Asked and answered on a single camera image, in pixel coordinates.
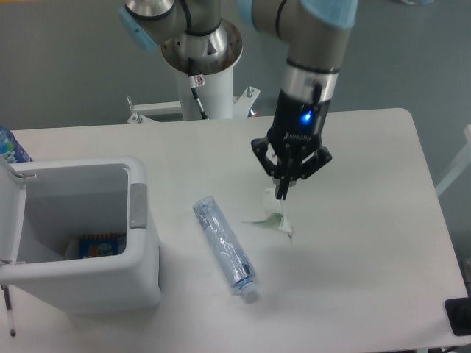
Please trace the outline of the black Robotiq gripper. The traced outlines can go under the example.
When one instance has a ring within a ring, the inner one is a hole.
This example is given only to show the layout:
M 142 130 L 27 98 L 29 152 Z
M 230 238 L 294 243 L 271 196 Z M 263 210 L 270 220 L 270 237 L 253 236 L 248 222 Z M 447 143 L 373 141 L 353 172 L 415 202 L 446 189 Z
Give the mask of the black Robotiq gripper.
M 277 200 L 286 200 L 291 185 L 298 179 L 308 179 L 332 160 L 328 149 L 321 146 L 329 106 L 330 100 L 316 104 L 313 101 L 305 103 L 281 90 L 267 137 L 251 141 L 254 155 L 266 174 L 272 178 Z M 282 153 L 286 144 L 295 151 L 300 151 L 294 160 L 284 157 L 275 164 L 268 155 L 269 144 L 276 153 Z M 313 154 L 303 161 L 307 153 Z

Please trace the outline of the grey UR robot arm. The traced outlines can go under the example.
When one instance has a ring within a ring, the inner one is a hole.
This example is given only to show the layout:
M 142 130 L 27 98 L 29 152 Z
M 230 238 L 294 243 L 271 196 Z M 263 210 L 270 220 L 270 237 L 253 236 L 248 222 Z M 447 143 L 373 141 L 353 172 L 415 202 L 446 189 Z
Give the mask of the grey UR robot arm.
M 336 86 L 356 1 L 240 1 L 241 18 L 288 44 L 286 71 L 271 127 L 252 150 L 284 200 L 288 189 L 330 162 L 322 129 Z M 126 1 L 121 22 L 144 50 L 160 49 L 183 76 L 179 90 L 187 120 L 229 118 L 232 90 L 210 78 L 241 56 L 239 31 L 222 17 L 220 1 Z

